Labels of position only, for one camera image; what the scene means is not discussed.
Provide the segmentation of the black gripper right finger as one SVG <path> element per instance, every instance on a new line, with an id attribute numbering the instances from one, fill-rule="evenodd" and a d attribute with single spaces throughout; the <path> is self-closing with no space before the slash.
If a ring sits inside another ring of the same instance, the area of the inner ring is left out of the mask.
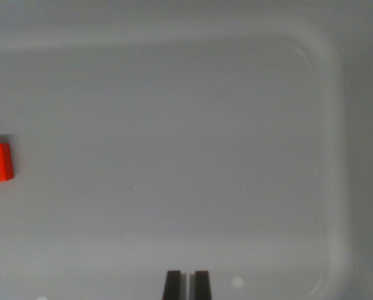
<path id="1" fill-rule="evenodd" d="M 195 271 L 189 277 L 189 300 L 212 300 L 208 271 Z"/>

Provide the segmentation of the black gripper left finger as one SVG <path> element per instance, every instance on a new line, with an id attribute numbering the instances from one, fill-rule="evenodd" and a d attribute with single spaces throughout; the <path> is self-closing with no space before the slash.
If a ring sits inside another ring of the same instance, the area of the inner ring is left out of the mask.
<path id="1" fill-rule="evenodd" d="M 187 298 L 187 275 L 180 270 L 166 274 L 162 300 L 185 300 Z"/>

